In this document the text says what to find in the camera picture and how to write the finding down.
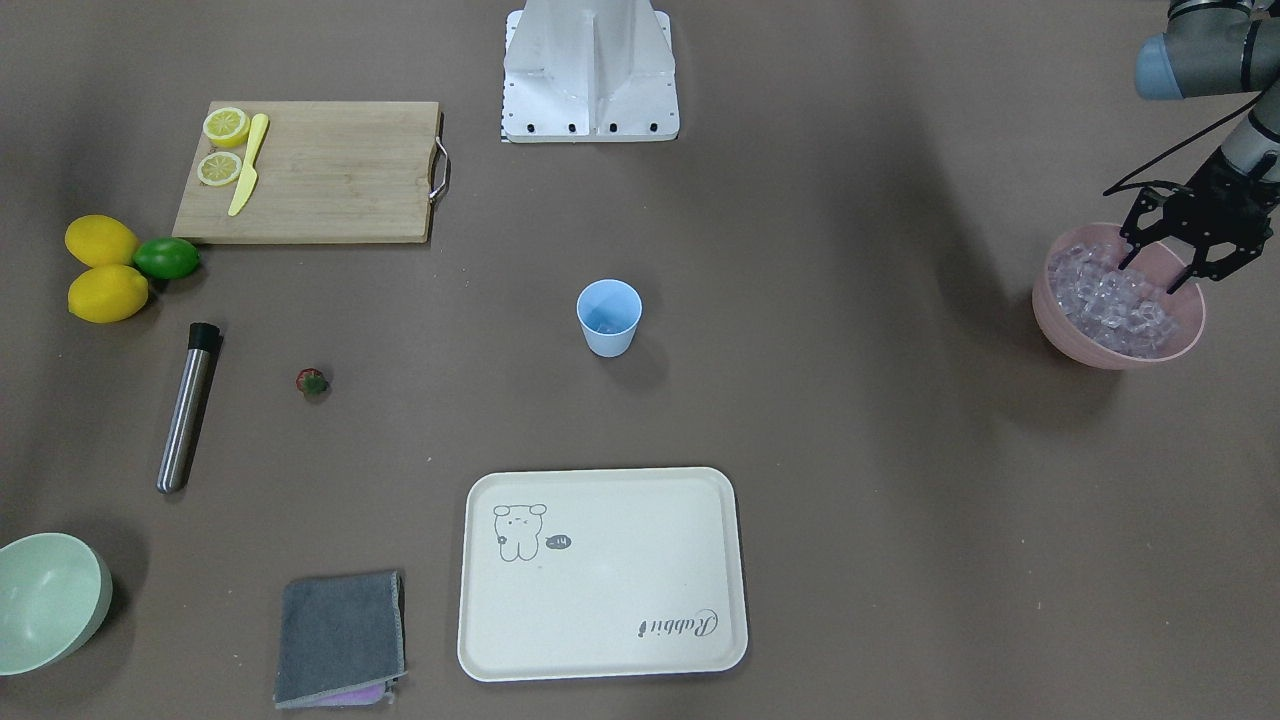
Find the knife handle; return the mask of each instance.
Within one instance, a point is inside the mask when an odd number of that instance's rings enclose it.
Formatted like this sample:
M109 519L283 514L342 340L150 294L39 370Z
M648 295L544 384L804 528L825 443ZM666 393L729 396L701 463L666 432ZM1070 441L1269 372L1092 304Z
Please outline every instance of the knife handle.
M269 120L265 114L259 113L248 122L248 146L244 147L244 164L253 167L257 161L257 151L262 147L262 138L266 137Z

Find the plastic knife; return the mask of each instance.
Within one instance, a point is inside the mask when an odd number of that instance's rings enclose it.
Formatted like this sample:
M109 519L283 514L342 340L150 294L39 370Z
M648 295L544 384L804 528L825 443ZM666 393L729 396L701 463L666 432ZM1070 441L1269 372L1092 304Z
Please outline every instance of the plastic knife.
M266 124L268 118L262 113L253 115L253 119L248 123L248 145L244 147L244 163L241 168L241 178L236 183L236 195L232 196L232 206L227 209L227 214L236 217L248 202L248 196L253 195L253 187L257 186L257 170L253 169L253 163L257 161L257 151L262 147L262 138L266 137Z

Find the white plastic mount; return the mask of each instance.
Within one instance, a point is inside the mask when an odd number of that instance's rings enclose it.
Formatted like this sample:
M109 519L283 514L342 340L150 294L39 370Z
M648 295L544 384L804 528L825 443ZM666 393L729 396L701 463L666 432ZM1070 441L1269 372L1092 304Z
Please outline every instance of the white plastic mount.
M671 18L649 0L529 0L507 17L511 142L675 140Z

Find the yellow lemon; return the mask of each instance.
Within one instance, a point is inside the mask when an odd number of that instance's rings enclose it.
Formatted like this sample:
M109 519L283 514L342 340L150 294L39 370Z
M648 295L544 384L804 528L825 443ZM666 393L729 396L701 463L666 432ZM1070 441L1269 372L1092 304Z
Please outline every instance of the yellow lemon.
M205 118L205 137L219 147L236 147L248 140L248 117L239 108L219 108Z
M238 178L239 170L239 155L223 150L201 160L196 174L200 177L200 182L211 187L221 187Z
M67 250L90 268L128 265L138 250L138 236L106 215L84 215L67 225Z
M90 268L67 290L67 309L91 323L114 323L147 304L147 279L128 265Z

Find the folded cloth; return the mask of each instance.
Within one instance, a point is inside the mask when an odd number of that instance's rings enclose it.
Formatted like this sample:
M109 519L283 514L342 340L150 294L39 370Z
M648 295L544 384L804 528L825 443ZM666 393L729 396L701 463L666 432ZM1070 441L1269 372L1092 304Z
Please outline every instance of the folded cloth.
M404 674L399 573L284 588L275 707L372 705Z

